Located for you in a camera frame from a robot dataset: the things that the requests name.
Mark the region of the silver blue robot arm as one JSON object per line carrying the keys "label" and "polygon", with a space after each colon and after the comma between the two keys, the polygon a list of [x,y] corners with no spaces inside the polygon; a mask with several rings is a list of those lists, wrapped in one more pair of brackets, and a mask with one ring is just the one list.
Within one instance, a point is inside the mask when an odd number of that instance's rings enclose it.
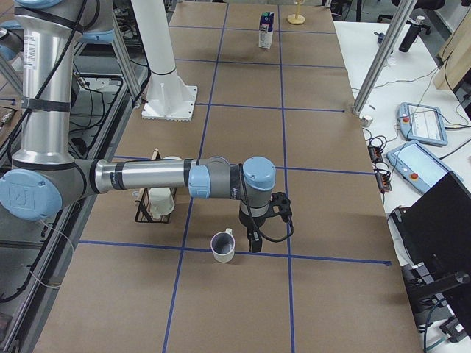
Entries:
{"label": "silver blue robot arm", "polygon": [[7,150],[11,168],[1,177],[4,209],[39,221],[110,190],[187,188],[194,198],[239,201],[249,249],[261,251],[261,227],[275,214],[275,167],[265,157],[242,164],[223,157],[116,162],[120,122],[107,134],[104,154],[77,159],[69,153],[74,46],[109,43],[121,70],[130,69],[111,1],[17,1],[15,18],[24,31],[23,114],[10,136],[20,148]]}

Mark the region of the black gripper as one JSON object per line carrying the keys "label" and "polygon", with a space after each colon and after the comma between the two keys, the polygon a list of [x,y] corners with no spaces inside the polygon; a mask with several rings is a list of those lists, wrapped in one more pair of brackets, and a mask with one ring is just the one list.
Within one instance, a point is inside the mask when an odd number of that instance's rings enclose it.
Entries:
{"label": "black gripper", "polygon": [[261,227],[265,223],[266,212],[267,206],[259,208],[239,207],[239,221],[246,227],[249,251],[251,253],[258,253],[262,250],[263,238],[261,237]]}

